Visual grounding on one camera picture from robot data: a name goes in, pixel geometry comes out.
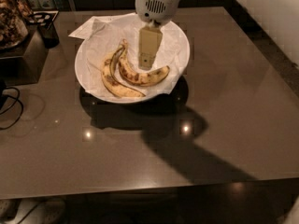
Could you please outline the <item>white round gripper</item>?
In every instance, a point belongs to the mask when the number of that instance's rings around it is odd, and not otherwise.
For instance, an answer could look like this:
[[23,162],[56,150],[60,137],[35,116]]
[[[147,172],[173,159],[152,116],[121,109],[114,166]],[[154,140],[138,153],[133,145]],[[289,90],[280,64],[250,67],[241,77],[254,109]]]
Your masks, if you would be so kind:
[[[169,23],[177,12],[180,0],[135,0],[135,11],[140,20],[154,26]],[[139,31],[139,67],[150,70],[156,58],[163,33],[154,27],[145,26]]]

